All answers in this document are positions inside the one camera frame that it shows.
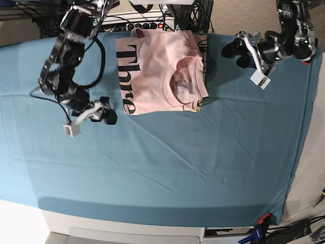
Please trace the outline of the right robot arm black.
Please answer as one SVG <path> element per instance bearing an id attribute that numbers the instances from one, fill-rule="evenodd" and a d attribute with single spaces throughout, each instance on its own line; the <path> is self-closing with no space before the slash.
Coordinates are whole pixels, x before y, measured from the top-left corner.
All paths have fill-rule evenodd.
<path id="1" fill-rule="evenodd" d="M 109 97 L 91 101 L 89 89 L 101 81 L 106 65 L 105 48 L 98 39 L 99 30 L 109 11 L 118 5 L 119 1 L 73 4 L 60 23 L 61 33 L 43 64 L 38 89 L 46 96 L 55 96 L 53 102 L 63 109 L 69 126 L 85 119 L 92 122 L 104 121 L 108 125 L 117 122 L 117 114 L 110 106 Z M 95 81 L 79 85 L 73 81 L 73 76 L 87 50 L 85 40 L 92 40 L 98 45 L 101 64 Z"/>

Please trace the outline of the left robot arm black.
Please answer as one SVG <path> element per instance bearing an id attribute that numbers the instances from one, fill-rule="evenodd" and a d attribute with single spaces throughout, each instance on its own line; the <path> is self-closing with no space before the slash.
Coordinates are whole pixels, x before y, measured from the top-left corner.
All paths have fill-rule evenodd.
<path id="1" fill-rule="evenodd" d="M 227 44 L 221 55 L 228 59 L 238 56 L 237 66 L 255 68 L 268 76 L 280 60 L 294 56 L 310 62 L 316 54 L 318 40 L 311 23 L 308 1 L 277 1 L 281 32 L 268 30 L 248 34 L 241 31 Z"/>

